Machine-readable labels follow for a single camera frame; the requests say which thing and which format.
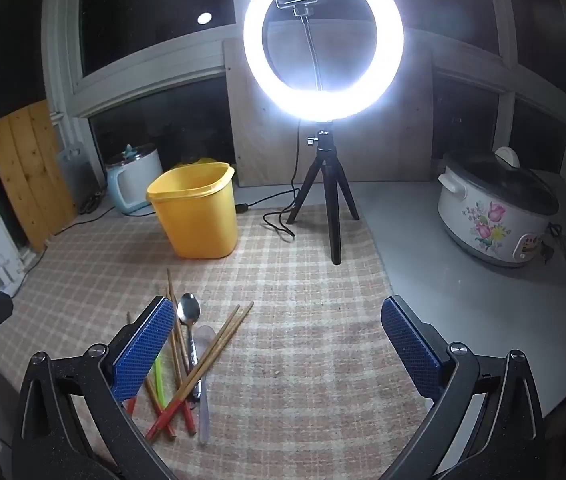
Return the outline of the yellow plastic bin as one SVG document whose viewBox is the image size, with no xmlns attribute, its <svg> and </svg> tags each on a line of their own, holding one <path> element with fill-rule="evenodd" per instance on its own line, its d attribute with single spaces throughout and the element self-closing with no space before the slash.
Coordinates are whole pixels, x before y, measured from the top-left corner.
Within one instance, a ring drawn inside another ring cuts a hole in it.
<svg viewBox="0 0 566 480">
<path fill-rule="evenodd" d="M 176 255 L 220 259 L 237 243 L 232 179 L 226 162 L 173 168 L 155 179 L 146 197 Z"/>
</svg>

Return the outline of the white blue electric kettle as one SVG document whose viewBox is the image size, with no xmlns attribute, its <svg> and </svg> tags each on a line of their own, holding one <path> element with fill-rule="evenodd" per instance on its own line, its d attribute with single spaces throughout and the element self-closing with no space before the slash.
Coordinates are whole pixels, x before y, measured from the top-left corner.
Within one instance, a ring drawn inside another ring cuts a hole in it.
<svg viewBox="0 0 566 480">
<path fill-rule="evenodd" d="M 154 144 L 128 144 L 109 159 L 105 167 L 108 194 L 123 214 L 131 214 L 149 204 L 146 190 L 163 173 Z"/>
</svg>

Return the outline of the floral white slow cooker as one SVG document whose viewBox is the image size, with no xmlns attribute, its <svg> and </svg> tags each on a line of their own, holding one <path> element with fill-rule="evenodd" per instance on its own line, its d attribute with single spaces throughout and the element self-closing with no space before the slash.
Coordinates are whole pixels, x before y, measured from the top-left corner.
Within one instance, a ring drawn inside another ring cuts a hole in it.
<svg viewBox="0 0 566 480">
<path fill-rule="evenodd" d="M 532 261 L 559 211 L 550 186 L 507 146 L 452 151 L 444 163 L 438 214 L 449 236 L 494 266 L 522 268 Z"/>
</svg>

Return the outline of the white power strip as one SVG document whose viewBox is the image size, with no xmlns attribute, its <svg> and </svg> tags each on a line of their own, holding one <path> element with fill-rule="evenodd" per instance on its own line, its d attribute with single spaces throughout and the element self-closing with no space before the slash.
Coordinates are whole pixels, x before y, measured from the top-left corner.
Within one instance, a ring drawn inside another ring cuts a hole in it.
<svg viewBox="0 0 566 480">
<path fill-rule="evenodd" d="M 14 298 L 23 279 L 24 274 L 17 268 L 13 268 L 9 261 L 0 262 L 0 292 Z"/>
</svg>

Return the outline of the pine wood board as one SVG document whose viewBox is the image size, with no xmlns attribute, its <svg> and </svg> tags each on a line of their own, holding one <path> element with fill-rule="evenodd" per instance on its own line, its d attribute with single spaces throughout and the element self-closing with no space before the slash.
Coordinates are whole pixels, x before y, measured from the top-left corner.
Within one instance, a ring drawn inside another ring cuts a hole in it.
<svg viewBox="0 0 566 480">
<path fill-rule="evenodd" d="M 0 118 L 1 182 L 36 252 L 78 215 L 56 160 L 59 153 L 45 100 Z"/>
</svg>

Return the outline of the metal spoon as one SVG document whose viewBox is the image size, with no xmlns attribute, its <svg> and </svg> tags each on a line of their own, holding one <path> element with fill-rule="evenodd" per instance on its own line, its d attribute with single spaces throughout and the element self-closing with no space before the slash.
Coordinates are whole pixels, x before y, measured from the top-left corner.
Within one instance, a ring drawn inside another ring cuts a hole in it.
<svg viewBox="0 0 566 480">
<path fill-rule="evenodd" d="M 201 307 L 197 298 L 191 292 L 184 292 L 177 303 L 177 315 L 179 321 L 187 328 L 187 359 L 189 359 L 190 370 L 198 364 L 193 327 L 201 315 Z"/>
</svg>

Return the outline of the red wooden chopstick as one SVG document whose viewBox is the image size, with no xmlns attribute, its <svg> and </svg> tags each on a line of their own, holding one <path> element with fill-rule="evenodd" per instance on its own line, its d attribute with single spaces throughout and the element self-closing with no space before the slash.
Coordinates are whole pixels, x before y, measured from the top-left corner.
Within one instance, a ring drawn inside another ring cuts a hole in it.
<svg viewBox="0 0 566 480">
<path fill-rule="evenodd" d="M 187 400 L 196 382 L 199 382 L 210 367 L 213 366 L 213 363 L 216 362 L 220 353 L 231 341 L 232 337 L 243 323 L 244 318 L 249 315 L 253 307 L 254 303 L 251 301 L 244 309 L 242 309 L 241 306 L 234 308 L 231 315 L 225 321 L 225 324 L 222 325 L 219 333 L 213 338 L 210 346 L 199 359 L 199 362 L 194 366 L 193 370 L 191 370 L 191 373 L 187 375 L 184 384 L 178 389 L 175 395 L 172 396 L 167 408 L 164 409 L 155 420 L 154 425 L 146 432 L 145 439 L 147 441 L 154 441 L 157 434 L 169 425 L 169 422 L 172 421 L 172 418 L 175 417 L 177 411 L 179 411 L 180 406 Z"/>
</svg>

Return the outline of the translucent plastic spoon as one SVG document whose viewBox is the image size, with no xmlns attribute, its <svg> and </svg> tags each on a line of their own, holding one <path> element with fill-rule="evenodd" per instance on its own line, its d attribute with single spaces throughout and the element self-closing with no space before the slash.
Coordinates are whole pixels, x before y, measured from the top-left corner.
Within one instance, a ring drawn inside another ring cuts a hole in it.
<svg viewBox="0 0 566 480">
<path fill-rule="evenodd" d="M 208 325 L 202 325 L 194 330 L 194 344 L 198 358 L 201 358 L 215 338 L 215 331 Z M 210 437 L 210 411 L 207 394 L 207 376 L 201 378 L 201 395 L 198 406 L 198 443 L 206 445 Z"/>
</svg>

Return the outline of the plaid pink table mat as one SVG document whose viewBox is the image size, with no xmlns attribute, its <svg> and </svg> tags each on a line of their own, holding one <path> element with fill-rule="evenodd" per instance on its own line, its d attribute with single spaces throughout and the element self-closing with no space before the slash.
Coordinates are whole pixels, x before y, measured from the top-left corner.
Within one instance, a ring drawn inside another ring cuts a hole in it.
<svg viewBox="0 0 566 480">
<path fill-rule="evenodd" d="M 425 405 L 384 334 L 390 284 L 368 226 L 341 224 L 333 264 L 321 207 L 285 242 L 257 211 L 237 219 L 227 258 L 184 260 L 155 217 L 108 214 L 57 237 L 0 327 L 0 374 L 30 356 L 79 356 L 111 340 L 164 292 L 191 292 L 199 324 L 249 315 L 211 367 L 210 438 L 179 434 L 155 451 L 180 479 L 376 479 L 419 427 Z"/>
</svg>

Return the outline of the grey cutting board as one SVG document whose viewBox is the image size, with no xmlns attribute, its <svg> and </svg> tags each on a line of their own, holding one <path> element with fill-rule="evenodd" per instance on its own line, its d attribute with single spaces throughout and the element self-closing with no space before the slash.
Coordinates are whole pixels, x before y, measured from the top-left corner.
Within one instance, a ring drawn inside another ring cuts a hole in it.
<svg viewBox="0 0 566 480">
<path fill-rule="evenodd" d="M 81 142 L 70 144 L 56 155 L 56 162 L 74 204 L 81 208 L 100 191 L 89 156 Z"/>
</svg>

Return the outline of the light wood panel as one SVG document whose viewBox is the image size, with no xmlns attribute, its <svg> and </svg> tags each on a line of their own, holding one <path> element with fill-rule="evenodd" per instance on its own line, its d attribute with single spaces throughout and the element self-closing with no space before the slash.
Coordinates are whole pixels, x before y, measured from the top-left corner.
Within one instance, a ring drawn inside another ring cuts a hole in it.
<svg viewBox="0 0 566 480">
<path fill-rule="evenodd" d="M 299 122 L 265 96 L 249 70 L 242 41 L 223 43 L 237 179 L 242 186 L 289 182 L 295 160 L 303 180 L 315 150 L 316 122 Z M 351 182 L 426 181 L 434 119 L 432 52 L 409 35 L 398 73 L 379 101 L 331 125 L 337 156 Z"/>
</svg>

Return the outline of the green plastic utensil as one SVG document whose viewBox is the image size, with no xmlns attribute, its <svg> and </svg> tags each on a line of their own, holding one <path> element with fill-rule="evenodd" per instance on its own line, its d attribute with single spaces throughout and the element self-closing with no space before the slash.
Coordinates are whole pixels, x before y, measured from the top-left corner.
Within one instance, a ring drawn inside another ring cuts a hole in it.
<svg viewBox="0 0 566 480">
<path fill-rule="evenodd" d="M 159 406 L 163 410 L 167 405 L 167 401 L 166 401 L 165 387 L 163 381 L 163 363 L 161 363 L 160 354 L 157 354 L 154 360 L 153 370 L 154 370 L 154 379 L 155 379 L 156 398 L 159 403 Z"/>
</svg>

